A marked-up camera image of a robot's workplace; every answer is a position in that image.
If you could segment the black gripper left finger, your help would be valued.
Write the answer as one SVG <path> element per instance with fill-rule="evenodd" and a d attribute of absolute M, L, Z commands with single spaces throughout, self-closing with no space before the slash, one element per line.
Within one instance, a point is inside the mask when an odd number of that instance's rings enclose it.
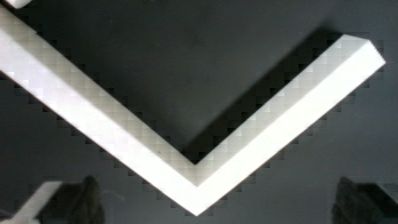
<path fill-rule="evenodd" d="M 57 192 L 57 224 L 104 224 L 99 185 L 92 176 Z"/>

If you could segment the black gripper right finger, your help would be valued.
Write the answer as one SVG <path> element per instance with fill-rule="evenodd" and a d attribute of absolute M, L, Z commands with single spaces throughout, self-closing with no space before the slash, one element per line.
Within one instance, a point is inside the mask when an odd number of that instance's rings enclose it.
<path fill-rule="evenodd" d="M 398 224 L 398 184 L 339 179 L 332 224 Z"/>

